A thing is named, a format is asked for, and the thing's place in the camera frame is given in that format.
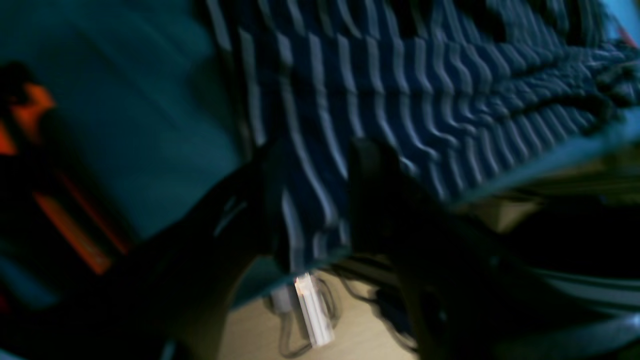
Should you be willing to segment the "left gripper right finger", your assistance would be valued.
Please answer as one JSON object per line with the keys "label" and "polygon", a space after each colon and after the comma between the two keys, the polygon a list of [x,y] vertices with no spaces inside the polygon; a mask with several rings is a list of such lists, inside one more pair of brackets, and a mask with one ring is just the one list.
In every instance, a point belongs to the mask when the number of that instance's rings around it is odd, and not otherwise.
{"label": "left gripper right finger", "polygon": [[392,146],[349,145],[349,222],[356,255],[386,257],[421,360],[627,360],[639,314],[580,304],[498,242],[444,210],[402,171]]}

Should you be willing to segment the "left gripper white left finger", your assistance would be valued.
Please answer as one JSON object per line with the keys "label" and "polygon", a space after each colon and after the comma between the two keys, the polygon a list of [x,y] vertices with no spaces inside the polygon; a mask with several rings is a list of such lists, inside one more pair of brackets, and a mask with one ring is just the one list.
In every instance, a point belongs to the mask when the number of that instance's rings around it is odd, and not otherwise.
{"label": "left gripper white left finger", "polygon": [[242,277],[274,248],[265,208],[280,166],[279,146],[263,146],[89,289],[2,317],[2,350],[26,360],[217,360]]}

